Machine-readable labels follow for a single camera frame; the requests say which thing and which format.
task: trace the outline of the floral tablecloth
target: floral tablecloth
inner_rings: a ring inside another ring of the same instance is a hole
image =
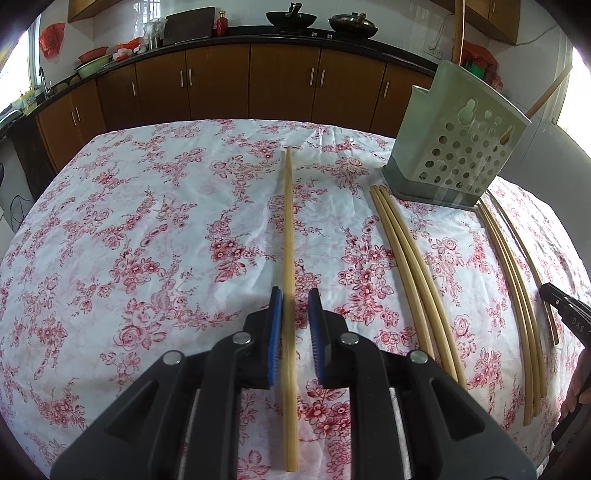
[[[200,121],[95,138],[28,214],[0,268],[0,414],[39,468],[160,355],[210,349],[264,307],[282,272],[282,155],[294,161],[301,469],[282,471],[281,397],[244,391],[239,478],[350,477],[348,392],[314,376],[307,292],[390,352],[417,346],[395,259],[369,196],[393,140],[285,121]],[[591,284],[553,211],[497,178],[543,279],[583,301]],[[548,397],[522,426],[519,336],[474,213],[400,202],[440,287],[468,388],[539,464],[580,345],[543,333]],[[531,297],[535,283],[517,255]]]

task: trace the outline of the small container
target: small container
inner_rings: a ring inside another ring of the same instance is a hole
[[[226,34],[226,29],[228,28],[228,19],[226,18],[226,12],[220,12],[220,18],[216,21],[216,35],[218,37],[223,37]]]

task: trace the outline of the wooden chopstick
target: wooden chopstick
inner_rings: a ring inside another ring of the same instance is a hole
[[[283,388],[283,429],[285,471],[297,472],[299,437],[297,431],[296,371],[296,271],[294,263],[294,206],[291,176],[291,148],[285,152],[285,192],[283,210],[283,327],[281,376]]]
[[[456,348],[456,342],[453,332],[447,322],[441,297],[435,286],[435,282],[418,251],[418,246],[412,238],[399,210],[394,206],[388,191],[385,187],[378,189],[382,203],[386,207],[386,213],[394,227],[394,232],[402,245],[402,250],[409,263],[414,281],[418,286],[418,291],[427,312],[427,317],[431,325],[431,330],[435,337],[437,350],[441,356],[441,363],[444,370],[451,375],[463,388],[466,388],[466,377],[462,367],[459,353]]]
[[[496,254],[501,263],[505,278],[509,284],[511,296],[513,298],[513,307],[515,309],[515,316],[517,318],[517,326],[519,328],[519,336],[521,340],[521,352],[524,364],[525,373],[525,412],[523,425],[529,425],[533,417],[534,402],[535,398],[539,396],[539,372],[536,371],[534,375],[534,363],[537,364],[537,356],[532,350],[535,349],[535,342],[530,342],[529,332],[527,328],[527,322],[525,319],[524,306],[521,302],[521,296],[518,293],[517,280],[515,273],[511,268],[511,261],[509,259],[508,251],[505,250],[502,243],[502,235],[497,231],[494,220],[488,215],[487,210],[482,207],[483,203],[480,202],[478,206],[478,212],[482,218],[485,228],[492,240]]]
[[[523,240],[521,239],[519,233],[517,232],[517,229],[515,228],[513,221],[509,218],[509,216],[507,215],[507,212],[501,206],[501,204],[499,203],[499,200],[497,200],[497,198],[492,194],[492,192],[490,190],[487,190],[487,192],[488,192],[489,197],[492,200],[492,203],[495,205],[496,209],[503,217],[503,220],[508,225],[509,230],[511,230],[511,234],[513,235],[513,238],[515,239],[515,241],[519,245],[519,248],[521,248],[521,252],[524,254],[524,257],[527,260],[527,264],[530,267],[531,273],[534,276],[535,285],[538,288],[540,288],[543,283],[542,279],[540,277],[540,273],[538,272],[537,268],[535,267],[534,261],[531,258],[530,253],[525,248],[525,244],[524,244]],[[542,311],[544,312],[544,317],[546,318],[546,322],[548,323],[548,327],[550,328],[550,331],[552,332],[553,343],[554,343],[554,345],[558,345],[560,343],[560,338],[558,337],[558,330],[556,328],[556,321],[554,320],[554,315],[552,314],[550,306],[544,301],[542,301]]]
[[[517,262],[515,257],[512,255],[511,250],[509,249],[509,245],[501,232],[501,228],[499,227],[498,223],[496,222],[495,218],[492,216],[491,211],[488,209],[484,202],[480,202],[482,209],[486,212],[489,219],[492,221],[494,227],[499,234],[501,239],[503,248],[505,249],[508,259],[509,259],[509,266],[513,271],[514,278],[517,281],[518,286],[518,294],[521,300],[522,308],[524,309],[525,313],[525,321],[526,327],[528,329],[528,340],[530,342],[530,352],[532,352],[532,367],[533,367],[533,374],[538,375],[538,396],[534,397],[534,417],[537,417],[541,410],[540,410],[540,400],[546,396],[546,375],[545,375],[545,363],[544,363],[544,352],[542,350],[542,342],[540,339],[540,330],[538,328],[538,322],[535,318],[534,309],[530,302],[530,297],[527,293],[527,288],[525,287],[525,281],[523,277],[519,273],[519,268],[517,266]]]
[[[402,251],[402,246],[398,237],[394,233],[394,227],[386,213],[386,205],[382,202],[379,195],[379,190],[372,186],[369,189],[371,198],[374,201],[375,207],[378,210],[378,215],[382,221],[382,225],[386,232],[386,237],[390,243],[390,248],[394,252],[394,258],[398,265],[398,271],[402,278],[402,285],[408,298],[408,304],[410,305],[411,314],[414,319],[415,328],[417,329],[418,345],[426,352],[431,358],[435,358],[433,352],[433,344],[431,343],[431,337],[429,335],[429,329],[427,327],[427,319],[425,318],[425,312],[423,311],[423,305],[418,295],[417,286],[413,281],[413,275],[411,274],[408,261]]]

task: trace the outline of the kitchen cabinet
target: kitchen cabinet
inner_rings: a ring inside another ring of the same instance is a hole
[[[135,65],[126,65],[96,79],[107,131],[144,124]]]
[[[455,12],[454,0],[431,0]],[[515,45],[519,31],[521,0],[466,0],[466,22],[484,35]]]
[[[121,0],[70,0],[68,4],[68,23],[91,18]]]
[[[309,122],[320,49],[251,45],[249,117]]]
[[[56,171],[60,171],[82,148],[70,94],[44,108],[38,115],[43,139]]]
[[[249,44],[186,51],[191,118],[248,118]]]
[[[322,50],[312,121],[369,130],[385,67],[383,61]]]
[[[191,120],[184,51],[139,61],[135,73],[146,125]]]
[[[395,138],[406,113],[413,85],[431,88],[433,79],[414,70],[388,63],[369,131]]]
[[[75,113],[74,123],[80,132],[81,146],[84,146],[97,135],[107,131],[100,110],[96,81],[91,80],[75,88],[70,93],[70,97]]]

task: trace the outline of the countertop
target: countertop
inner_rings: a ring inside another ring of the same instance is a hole
[[[332,30],[320,30],[316,28],[306,28],[301,32],[285,32],[279,31],[272,25],[254,25],[247,27],[230,27],[223,37],[202,38],[199,40],[191,40],[182,43],[176,43],[166,47],[161,47],[156,50],[150,50],[146,53],[130,57],[122,61],[112,61],[105,67],[100,69],[97,73],[82,79],[65,90],[56,93],[48,100],[40,104],[31,114],[36,115],[43,109],[51,105],[53,102],[59,100],[64,95],[92,79],[103,75],[112,70],[121,68],[130,63],[142,61],[164,55],[175,51],[189,50],[190,48],[208,47],[215,45],[227,45],[235,43],[281,43],[291,45],[307,45],[320,48],[329,48],[331,50],[344,51],[353,53],[364,57],[369,57],[376,60],[397,63],[403,67],[415,70],[425,75],[435,76],[437,70],[437,63],[427,60],[419,55],[411,53],[392,45],[388,45],[379,41],[356,38],[338,34]]]

